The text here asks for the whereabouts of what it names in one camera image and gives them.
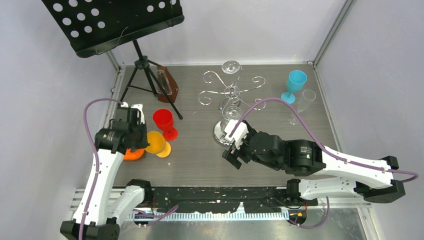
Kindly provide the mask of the yellow wine glass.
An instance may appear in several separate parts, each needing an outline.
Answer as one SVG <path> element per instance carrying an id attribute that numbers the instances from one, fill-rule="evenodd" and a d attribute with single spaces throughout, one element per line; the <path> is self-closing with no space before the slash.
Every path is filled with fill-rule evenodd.
<path id="1" fill-rule="evenodd" d="M 158 131 L 149 131 L 146 136 L 148 146 L 144 150 L 147 153 L 154 154 L 159 158 L 166 158 L 171 154 L 172 147 L 165 140 L 162 133 Z"/>

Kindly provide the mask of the red wine glass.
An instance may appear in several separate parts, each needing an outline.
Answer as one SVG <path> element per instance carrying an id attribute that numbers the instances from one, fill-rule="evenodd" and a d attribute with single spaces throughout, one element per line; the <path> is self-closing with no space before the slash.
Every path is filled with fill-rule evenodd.
<path id="1" fill-rule="evenodd" d="M 178 137 L 178 131 L 174 127 L 173 114 L 165 108 L 158 109 L 153 113 L 152 119 L 156 126 L 162 131 L 166 141 L 174 141 Z"/>

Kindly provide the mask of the chrome wine glass rack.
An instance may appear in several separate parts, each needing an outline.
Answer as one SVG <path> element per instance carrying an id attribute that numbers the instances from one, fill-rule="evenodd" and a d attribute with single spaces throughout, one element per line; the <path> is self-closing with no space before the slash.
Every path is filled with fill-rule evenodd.
<path id="1" fill-rule="evenodd" d="M 214 125 L 212 131 L 213 139 L 218 145 L 227 147 L 231 144 L 230 141 L 225 139 L 225 128 L 230 120 L 238 121 L 242 117 L 244 112 L 241 109 L 241 104 L 244 104 L 248 107 L 250 106 L 240 98 L 241 93 L 247 93 L 249 91 L 261 88 L 265 85 L 266 79 L 262 76 L 255 76 L 252 78 L 252 82 L 259 84 L 259 86 L 241 90 L 236 82 L 232 82 L 229 85 L 224 84 L 224 90 L 221 92 L 204 90 L 198 94 L 198 101 L 201 105 L 204 106 L 208 106 L 212 103 L 212 99 L 205 96 L 205 94 L 216 94 L 224 96 L 224 100 L 218 105 L 218 110 L 220 111 L 222 118 Z"/>

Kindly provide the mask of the blue wine glass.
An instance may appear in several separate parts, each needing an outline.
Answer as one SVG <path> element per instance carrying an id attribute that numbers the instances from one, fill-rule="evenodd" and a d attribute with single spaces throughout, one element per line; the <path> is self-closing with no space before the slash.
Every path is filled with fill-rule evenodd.
<path id="1" fill-rule="evenodd" d="M 293 70 L 289 73 L 286 82 L 287 91 L 281 94 L 281 99 L 288 104 L 293 104 L 296 101 L 294 93 L 300 91 L 306 83 L 308 77 L 301 70 Z"/>

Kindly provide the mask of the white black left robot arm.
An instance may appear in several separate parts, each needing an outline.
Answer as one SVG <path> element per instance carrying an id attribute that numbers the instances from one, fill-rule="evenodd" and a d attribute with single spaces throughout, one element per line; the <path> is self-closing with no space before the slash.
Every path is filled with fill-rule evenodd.
<path id="1" fill-rule="evenodd" d="M 133 210 L 138 205 L 148 207 L 154 199 L 149 181 L 132 179 L 109 203 L 126 151 L 149 146 L 142 104 L 119 106 L 110 126 L 99 130 L 93 142 L 93 163 L 81 202 L 72 219 L 60 227 L 68 240 L 116 240 Z"/>

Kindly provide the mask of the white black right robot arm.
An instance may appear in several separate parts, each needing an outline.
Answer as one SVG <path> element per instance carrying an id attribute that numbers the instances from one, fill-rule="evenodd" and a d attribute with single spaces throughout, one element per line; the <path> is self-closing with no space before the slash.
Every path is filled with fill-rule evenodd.
<path id="1" fill-rule="evenodd" d="M 239 169 L 255 162 L 295 178 L 287 181 L 286 200 L 291 205 L 324 197 L 354 197 L 377 204 L 392 203 L 405 196 L 404 184 L 395 180 L 393 156 L 369 160 L 329 147 L 321 150 L 309 140 L 282 140 L 277 135 L 242 130 L 225 139 L 231 143 L 222 157 Z"/>

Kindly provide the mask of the clear ribbed wine glass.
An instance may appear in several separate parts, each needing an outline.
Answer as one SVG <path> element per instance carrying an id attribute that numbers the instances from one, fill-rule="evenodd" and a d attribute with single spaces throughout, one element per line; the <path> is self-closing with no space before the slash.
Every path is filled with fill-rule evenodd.
<path id="1" fill-rule="evenodd" d="M 236 105 L 230 105 L 225 107 L 221 113 L 223 116 L 223 119 L 221 122 L 223 124 L 227 124 L 230 120 L 238 121 L 244 114 L 243 110 Z"/>

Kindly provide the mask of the orange curved toy tube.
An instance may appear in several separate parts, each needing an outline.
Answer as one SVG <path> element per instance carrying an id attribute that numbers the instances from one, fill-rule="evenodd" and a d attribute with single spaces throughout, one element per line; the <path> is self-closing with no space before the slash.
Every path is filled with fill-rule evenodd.
<path id="1" fill-rule="evenodd" d="M 137 161 L 139 159 L 142 159 L 145 153 L 146 151 L 142 148 L 134 150 L 134 151 L 131 149 L 128 149 L 123 157 L 123 160 L 127 162 Z"/>

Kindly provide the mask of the brown wooden metronome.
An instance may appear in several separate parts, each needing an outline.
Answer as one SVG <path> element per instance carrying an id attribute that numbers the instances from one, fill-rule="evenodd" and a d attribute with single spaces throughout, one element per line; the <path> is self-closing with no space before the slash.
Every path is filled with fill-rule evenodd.
<path id="1" fill-rule="evenodd" d="M 175 103 L 179 93 L 179 87 L 169 70 L 165 66 L 158 66 L 156 76 L 172 103 Z"/>

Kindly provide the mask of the black music stand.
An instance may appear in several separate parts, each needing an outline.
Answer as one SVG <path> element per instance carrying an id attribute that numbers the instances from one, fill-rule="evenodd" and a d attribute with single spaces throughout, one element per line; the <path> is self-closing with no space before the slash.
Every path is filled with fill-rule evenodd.
<path id="1" fill-rule="evenodd" d="M 179 119 L 175 94 L 167 94 L 150 65 L 162 65 L 143 55 L 137 42 L 139 38 L 174 27 L 185 19 L 178 0 L 44 0 L 48 9 L 70 46 L 80 58 L 101 55 L 116 47 L 133 43 L 138 60 L 134 76 L 144 70 L 150 84 L 149 92 L 165 97 Z"/>

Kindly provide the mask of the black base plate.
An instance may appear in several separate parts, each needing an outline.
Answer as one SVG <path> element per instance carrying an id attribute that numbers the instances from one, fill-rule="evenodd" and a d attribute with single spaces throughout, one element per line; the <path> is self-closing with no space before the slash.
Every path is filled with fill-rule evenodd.
<path id="1" fill-rule="evenodd" d="M 272 186 L 156 186 L 147 191 L 146 200 L 137 205 L 165 213 L 173 206 L 177 213 L 234 213 L 239 205 L 250 213 L 277 213 L 281 207 L 290 210 L 317 206 L 318 201 L 289 197 L 285 188 Z"/>

